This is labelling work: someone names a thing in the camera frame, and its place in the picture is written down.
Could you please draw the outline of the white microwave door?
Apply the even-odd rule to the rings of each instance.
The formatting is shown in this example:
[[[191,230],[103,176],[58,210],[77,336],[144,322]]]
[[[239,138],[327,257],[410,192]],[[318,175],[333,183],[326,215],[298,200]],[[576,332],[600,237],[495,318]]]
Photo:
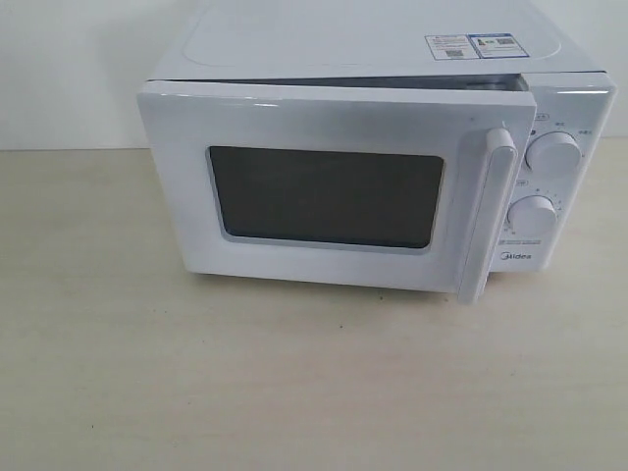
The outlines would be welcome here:
[[[153,80],[137,96],[192,273],[483,293],[528,91]]]

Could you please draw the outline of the white Midea microwave body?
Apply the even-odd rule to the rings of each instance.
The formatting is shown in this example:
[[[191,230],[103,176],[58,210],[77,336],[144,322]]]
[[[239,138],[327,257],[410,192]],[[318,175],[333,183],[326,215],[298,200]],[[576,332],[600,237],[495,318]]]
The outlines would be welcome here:
[[[436,61],[426,35],[511,33],[528,58]],[[528,1],[207,1],[144,85],[153,80],[361,88],[528,91],[537,104],[490,273],[547,267],[600,138],[615,85],[607,72]],[[579,167],[529,170],[529,145],[566,132]],[[518,235],[517,200],[540,195],[551,232]]]

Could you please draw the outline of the lower white timer knob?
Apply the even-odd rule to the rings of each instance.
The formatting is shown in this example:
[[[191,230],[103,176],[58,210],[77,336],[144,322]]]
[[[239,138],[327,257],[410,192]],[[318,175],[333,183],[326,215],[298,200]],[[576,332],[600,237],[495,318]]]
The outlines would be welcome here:
[[[521,236],[542,236],[554,229],[557,213],[552,202],[540,195],[515,201],[507,213],[507,221]]]

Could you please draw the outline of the white warning label sticker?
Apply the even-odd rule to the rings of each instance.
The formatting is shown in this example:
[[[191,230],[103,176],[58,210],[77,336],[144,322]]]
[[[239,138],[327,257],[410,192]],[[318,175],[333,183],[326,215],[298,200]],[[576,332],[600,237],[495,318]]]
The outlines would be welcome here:
[[[480,55],[465,34],[426,35],[425,39],[436,61],[480,59]]]

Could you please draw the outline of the upper white power knob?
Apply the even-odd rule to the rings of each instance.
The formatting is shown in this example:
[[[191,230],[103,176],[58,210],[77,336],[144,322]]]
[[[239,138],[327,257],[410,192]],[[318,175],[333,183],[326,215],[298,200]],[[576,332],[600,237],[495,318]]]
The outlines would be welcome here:
[[[531,172],[548,177],[558,177],[575,171],[581,159],[582,151],[574,137],[560,131],[535,139],[525,156]]]

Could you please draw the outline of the blue energy label sticker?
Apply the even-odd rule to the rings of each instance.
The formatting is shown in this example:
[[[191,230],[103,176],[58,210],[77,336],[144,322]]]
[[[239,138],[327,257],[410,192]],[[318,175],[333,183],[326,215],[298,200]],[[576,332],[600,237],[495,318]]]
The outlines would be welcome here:
[[[511,33],[468,34],[481,59],[528,58],[529,54]]]

